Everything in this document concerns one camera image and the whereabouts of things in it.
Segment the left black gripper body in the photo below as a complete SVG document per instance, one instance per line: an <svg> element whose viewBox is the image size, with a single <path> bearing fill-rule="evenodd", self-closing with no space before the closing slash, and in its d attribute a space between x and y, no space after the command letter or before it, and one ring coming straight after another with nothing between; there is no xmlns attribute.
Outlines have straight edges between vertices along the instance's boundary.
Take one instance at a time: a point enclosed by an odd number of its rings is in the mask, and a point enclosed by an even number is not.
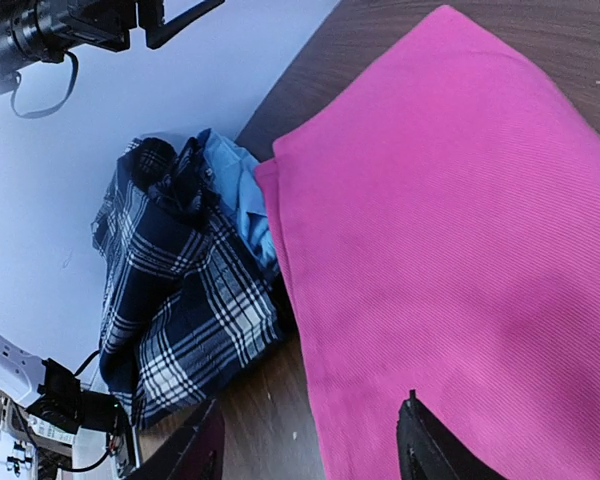
<svg viewBox="0 0 600 480"><path fill-rule="evenodd" d="M64 14L70 39L112 52L128 50L136 28L157 49L154 36L165 25L163 1L67 1Z"/></svg>

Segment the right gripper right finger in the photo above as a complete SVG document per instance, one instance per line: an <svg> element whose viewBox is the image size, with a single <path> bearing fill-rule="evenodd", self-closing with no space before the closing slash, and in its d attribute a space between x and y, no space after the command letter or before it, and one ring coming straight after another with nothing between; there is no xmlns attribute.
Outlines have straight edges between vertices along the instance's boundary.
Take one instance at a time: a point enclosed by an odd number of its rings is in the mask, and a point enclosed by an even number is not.
<svg viewBox="0 0 600 480"><path fill-rule="evenodd" d="M475 456L411 390L397 424L402 479L494 479L505 477Z"/></svg>

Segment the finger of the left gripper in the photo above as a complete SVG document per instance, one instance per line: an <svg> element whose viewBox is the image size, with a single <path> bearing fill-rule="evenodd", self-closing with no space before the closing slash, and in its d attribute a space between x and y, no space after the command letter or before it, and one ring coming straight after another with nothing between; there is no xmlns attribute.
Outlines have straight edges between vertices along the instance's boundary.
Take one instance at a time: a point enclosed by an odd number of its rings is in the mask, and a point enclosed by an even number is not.
<svg viewBox="0 0 600 480"><path fill-rule="evenodd" d="M191 23L210 13L223 3L224 0L199 1L170 21L166 21L164 16L164 2L162 0L145 0L144 31L147 47L149 49L161 48Z"/></svg>

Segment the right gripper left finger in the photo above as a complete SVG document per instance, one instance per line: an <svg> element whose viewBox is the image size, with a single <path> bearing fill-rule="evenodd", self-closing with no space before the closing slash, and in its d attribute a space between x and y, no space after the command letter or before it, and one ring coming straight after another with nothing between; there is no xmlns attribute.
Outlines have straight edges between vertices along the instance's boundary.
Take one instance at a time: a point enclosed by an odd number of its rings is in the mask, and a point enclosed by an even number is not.
<svg viewBox="0 0 600 480"><path fill-rule="evenodd" d="M225 422L217 400L207 400L134 472L135 480L221 480Z"/></svg>

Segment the black white plaid shirt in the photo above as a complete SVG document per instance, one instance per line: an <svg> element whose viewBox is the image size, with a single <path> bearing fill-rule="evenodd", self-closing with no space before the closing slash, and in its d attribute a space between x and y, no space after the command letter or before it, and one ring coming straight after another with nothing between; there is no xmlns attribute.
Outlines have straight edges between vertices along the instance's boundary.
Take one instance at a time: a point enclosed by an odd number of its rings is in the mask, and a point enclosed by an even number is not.
<svg viewBox="0 0 600 480"><path fill-rule="evenodd" d="M288 333L288 299L240 238L195 139L136 139L93 222L106 263L100 373L146 429L220 393Z"/></svg>

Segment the pink shirt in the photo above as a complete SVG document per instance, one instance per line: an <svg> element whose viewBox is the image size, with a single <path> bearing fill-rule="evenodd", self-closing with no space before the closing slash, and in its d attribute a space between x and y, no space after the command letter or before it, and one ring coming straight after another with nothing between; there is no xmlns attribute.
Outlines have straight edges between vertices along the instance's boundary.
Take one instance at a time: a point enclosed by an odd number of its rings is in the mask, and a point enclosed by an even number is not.
<svg viewBox="0 0 600 480"><path fill-rule="evenodd" d="M256 171L330 479L399 477L410 392L509 479L600 479L600 137L434 10Z"/></svg>

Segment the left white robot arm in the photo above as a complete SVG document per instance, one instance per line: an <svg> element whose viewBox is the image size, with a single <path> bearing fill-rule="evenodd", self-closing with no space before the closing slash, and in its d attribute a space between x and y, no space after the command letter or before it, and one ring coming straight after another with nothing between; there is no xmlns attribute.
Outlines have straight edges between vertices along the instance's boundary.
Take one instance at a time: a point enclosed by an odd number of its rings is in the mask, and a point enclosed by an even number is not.
<svg viewBox="0 0 600 480"><path fill-rule="evenodd" d="M195 1L167 21L159 0L0 1L0 95L16 91L20 70L61 63L73 48L90 45L111 52L130 48L130 32L145 32L152 50L164 46L220 1Z"/></svg>

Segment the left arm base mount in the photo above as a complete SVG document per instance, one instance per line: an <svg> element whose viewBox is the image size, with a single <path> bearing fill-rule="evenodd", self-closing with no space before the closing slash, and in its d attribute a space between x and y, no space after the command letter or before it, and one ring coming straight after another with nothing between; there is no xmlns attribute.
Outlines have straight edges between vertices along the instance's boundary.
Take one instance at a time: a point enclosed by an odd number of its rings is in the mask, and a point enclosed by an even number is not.
<svg viewBox="0 0 600 480"><path fill-rule="evenodd" d="M110 394L83 390L78 378L51 359L43 360L44 378L38 383L38 398L26 412L59 429L77 434L80 429L123 436L128 417Z"/></svg>

